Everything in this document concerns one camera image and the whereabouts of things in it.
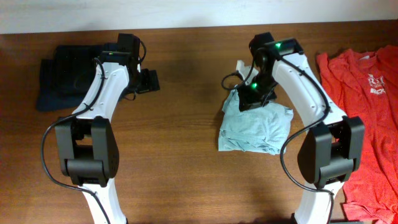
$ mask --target brown tabletop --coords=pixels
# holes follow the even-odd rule
[[[249,223],[289,218],[302,196],[278,156],[217,151],[228,95],[220,81],[238,59],[251,61],[249,41],[266,31],[275,39],[295,37],[318,74],[317,53],[377,50],[397,43],[397,28],[397,21],[372,21],[0,35],[0,223],[93,222],[82,194],[51,183],[40,164],[43,132],[73,111],[35,110],[40,60],[52,58],[60,44],[115,42],[119,32],[132,32],[148,49],[142,66],[157,70],[161,90],[122,100],[112,119],[121,156],[116,188],[130,223]],[[276,93],[278,103],[293,107],[280,86]],[[295,112],[291,133],[301,127]],[[285,155],[301,182],[303,137]],[[70,183],[60,172],[53,132],[45,156],[54,177]],[[340,192],[333,219],[344,220],[344,200]]]

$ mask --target cable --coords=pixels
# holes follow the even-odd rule
[[[142,58],[140,58],[140,59],[138,60],[138,63],[141,64],[141,63],[144,61],[145,56],[147,55],[147,47],[145,46],[145,44],[143,43],[142,40],[139,40],[139,42],[141,43],[142,48],[144,49],[144,55],[142,56]]]
[[[281,61],[283,61],[284,63],[286,63],[287,65],[291,66],[292,68],[294,68],[296,71],[298,71],[301,75],[303,75],[305,78],[307,78],[312,85],[314,85],[314,87],[318,90],[319,94],[321,95],[323,101],[325,102],[325,111],[323,112],[323,116],[318,119],[317,121],[315,121],[314,123],[304,127],[303,129],[297,131],[296,133],[294,133],[293,135],[291,135],[288,139],[286,139],[285,143],[282,145],[282,148],[280,149],[280,164],[282,165],[282,168],[284,170],[284,172],[286,173],[287,177],[297,186],[301,187],[304,190],[308,190],[310,192],[316,192],[316,193],[328,193],[330,196],[330,212],[329,212],[329,216],[328,216],[328,221],[327,223],[330,223],[331,220],[331,214],[333,212],[333,206],[335,204],[335,198],[334,198],[334,193],[330,190],[325,190],[325,189],[312,189],[310,187],[307,187],[303,184],[300,184],[297,180],[295,180],[293,178],[293,176],[289,173],[289,171],[286,168],[285,165],[285,161],[284,161],[284,152],[285,152],[285,148],[288,145],[289,142],[291,142],[291,140],[293,140],[294,138],[296,138],[297,136],[299,136],[300,134],[302,134],[303,132],[305,132],[306,130],[320,124],[329,114],[330,112],[330,105],[328,102],[328,99],[325,95],[325,93],[323,92],[323,90],[318,86],[318,84],[303,70],[299,69],[297,66],[295,66],[294,64],[290,63],[289,61],[287,61],[286,59],[284,59],[281,56],[278,56],[277,58],[279,58]]]
[[[59,186],[61,186],[61,187],[65,187],[65,188],[72,189],[72,190],[78,190],[78,191],[80,191],[80,192],[88,193],[88,194],[90,194],[91,196],[93,196],[94,199],[97,201],[97,204],[98,204],[99,208],[100,208],[101,211],[103,212],[106,221],[110,224],[111,222],[109,221],[108,215],[106,214],[105,209],[104,209],[104,207],[102,206],[102,204],[101,204],[101,202],[100,202],[100,200],[99,200],[99,198],[97,197],[97,195],[96,195],[95,192],[92,192],[92,191],[87,190],[87,189],[81,189],[81,188],[78,188],[78,187],[75,187],[75,186],[72,186],[72,185],[64,184],[64,183],[61,183],[61,182],[55,180],[55,179],[52,177],[52,175],[50,174],[50,172],[49,172],[49,170],[48,170],[48,168],[47,168],[47,165],[45,165],[45,159],[44,159],[44,143],[45,143],[45,139],[46,139],[47,135],[49,134],[49,132],[51,131],[51,129],[53,129],[54,127],[56,127],[56,125],[58,125],[58,124],[60,124],[60,123],[63,123],[63,122],[69,121],[69,120],[71,120],[71,119],[73,119],[73,118],[76,118],[77,116],[79,116],[79,115],[85,113],[86,111],[90,110],[91,107],[92,107],[92,106],[95,104],[95,102],[97,101],[98,97],[100,97],[100,93],[101,93],[101,91],[102,91],[102,88],[103,88],[103,85],[104,85],[104,81],[105,81],[105,72],[104,72],[104,67],[102,66],[101,61],[100,61],[98,58],[94,58],[94,60],[97,62],[97,64],[98,64],[99,67],[101,68],[101,73],[102,73],[102,74],[101,74],[101,84],[99,85],[97,94],[95,95],[93,101],[92,101],[89,105],[86,105],[86,108],[85,108],[85,109],[83,109],[83,110],[81,110],[81,111],[79,111],[79,112],[76,112],[76,113],[74,113],[74,114],[71,114],[71,115],[69,115],[69,116],[66,116],[66,117],[63,117],[63,118],[60,118],[60,119],[56,120],[54,123],[52,123],[52,124],[47,128],[47,130],[45,130],[45,132],[44,132],[44,134],[43,134],[43,137],[42,137],[42,142],[41,142],[41,145],[40,145],[40,158],[41,158],[41,161],[42,161],[42,165],[43,165],[43,169],[44,169],[45,174],[49,177],[49,179],[50,179],[53,183],[55,183],[55,184],[57,184],[57,185],[59,185]]]
[[[225,87],[225,86],[224,86],[224,81],[225,81],[228,77],[232,77],[232,76],[238,76],[238,77],[240,77],[239,72],[238,72],[238,71],[235,71],[235,72],[233,72],[233,73],[231,73],[231,74],[225,76],[225,77],[222,79],[222,81],[221,81],[221,86],[222,86],[225,90],[236,90],[237,88],[243,86],[243,85],[249,80],[249,78],[250,78],[250,76],[251,76],[251,74],[252,74],[252,72],[253,72],[253,69],[254,69],[254,62],[255,62],[254,59],[256,58],[258,52],[260,52],[260,50],[263,50],[263,49],[265,49],[265,47],[260,47],[260,48],[258,48],[258,49],[255,51],[255,53],[254,53],[254,55],[253,55],[253,60],[252,60],[252,62],[251,62],[250,71],[249,71],[247,77],[246,77],[241,83],[235,85],[235,86],[232,87],[232,88],[228,88],[228,87]]]

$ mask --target white wall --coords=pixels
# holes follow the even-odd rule
[[[0,0],[0,33],[397,19],[398,0]]]

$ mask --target light blue cloth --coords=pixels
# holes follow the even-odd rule
[[[223,111],[219,151],[280,153],[289,135],[292,109],[270,102],[265,107],[240,112],[238,91],[232,90],[224,102]]]

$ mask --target red shirt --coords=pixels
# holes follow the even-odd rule
[[[365,124],[361,165],[343,187],[348,219],[398,223],[398,47],[317,62],[329,96]]]

